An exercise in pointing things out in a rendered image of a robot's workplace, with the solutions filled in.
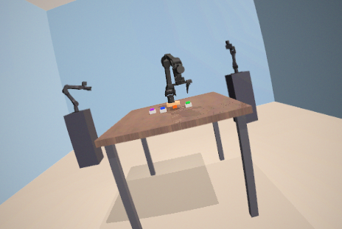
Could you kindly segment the blue button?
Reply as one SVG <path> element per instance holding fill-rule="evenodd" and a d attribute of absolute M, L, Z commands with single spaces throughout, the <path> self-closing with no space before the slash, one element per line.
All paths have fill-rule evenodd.
<path fill-rule="evenodd" d="M 167 109 L 166 109 L 165 107 L 162 107 L 162 108 L 160 109 L 160 113 L 165 113 L 165 112 L 167 112 Z"/>

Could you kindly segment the green button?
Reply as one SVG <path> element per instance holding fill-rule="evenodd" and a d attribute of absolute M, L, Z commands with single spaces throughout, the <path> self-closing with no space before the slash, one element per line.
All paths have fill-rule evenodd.
<path fill-rule="evenodd" d="M 192 103 L 190 101 L 186 102 L 185 104 L 186 108 L 192 107 Z"/>

